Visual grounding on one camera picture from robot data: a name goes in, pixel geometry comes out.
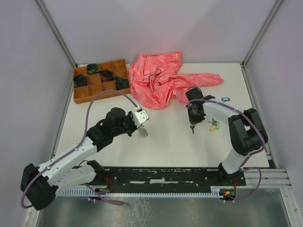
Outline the yellow tag with dark key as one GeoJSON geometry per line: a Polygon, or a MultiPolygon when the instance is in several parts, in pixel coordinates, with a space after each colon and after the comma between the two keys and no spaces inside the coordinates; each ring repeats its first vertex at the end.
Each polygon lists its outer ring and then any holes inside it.
{"type": "Polygon", "coordinates": [[[194,125],[194,124],[191,124],[191,125],[190,125],[190,128],[191,128],[191,130],[192,130],[192,133],[194,134],[194,133],[195,133],[195,125],[194,125]]]}

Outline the large keyring with yellow grip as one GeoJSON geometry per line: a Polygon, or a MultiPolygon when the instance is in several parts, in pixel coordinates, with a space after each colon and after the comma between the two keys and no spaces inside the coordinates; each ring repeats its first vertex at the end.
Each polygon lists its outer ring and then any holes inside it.
{"type": "Polygon", "coordinates": [[[143,125],[141,125],[139,128],[138,128],[138,132],[141,136],[143,137],[147,137],[148,136],[148,132],[147,130],[145,129],[145,127],[143,125]]]}

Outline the yellow tag with silver keys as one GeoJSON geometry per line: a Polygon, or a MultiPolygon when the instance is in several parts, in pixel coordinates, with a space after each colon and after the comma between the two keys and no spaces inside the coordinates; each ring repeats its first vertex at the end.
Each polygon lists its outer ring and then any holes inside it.
{"type": "Polygon", "coordinates": [[[216,120],[213,118],[211,121],[208,121],[208,122],[211,123],[211,126],[209,128],[209,132],[214,132],[216,130],[216,127],[217,127],[216,120]]]}

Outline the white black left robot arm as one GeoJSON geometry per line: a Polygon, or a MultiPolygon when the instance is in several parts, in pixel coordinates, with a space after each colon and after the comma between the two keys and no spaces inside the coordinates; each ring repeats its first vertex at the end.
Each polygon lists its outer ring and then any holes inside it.
{"type": "Polygon", "coordinates": [[[105,173],[97,161],[75,166],[110,145],[114,137],[132,136],[148,119],[149,115],[140,107],[128,113],[118,107],[112,108],[104,119],[86,129],[83,138],[72,148],[38,166],[27,165],[20,185],[21,206],[42,210],[58,195],[75,186],[90,182],[101,184],[105,173]]]}

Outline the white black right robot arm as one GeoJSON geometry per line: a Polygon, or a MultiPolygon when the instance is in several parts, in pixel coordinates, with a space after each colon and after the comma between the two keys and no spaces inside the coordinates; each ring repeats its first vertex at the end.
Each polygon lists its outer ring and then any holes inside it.
{"type": "Polygon", "coordinates": [[[268,142],[268,135],[256,109],[240,110],[219,102],[214,96],[203,96],[199,88],[192,88],[186,93],[187,113],[190,128],[211,116],[229,127],[232,149],[227,158],[219,164],[218,181],[228,185],[234,180],[234,173],[243,169],[248,160],[262,152],[268,142]]]}

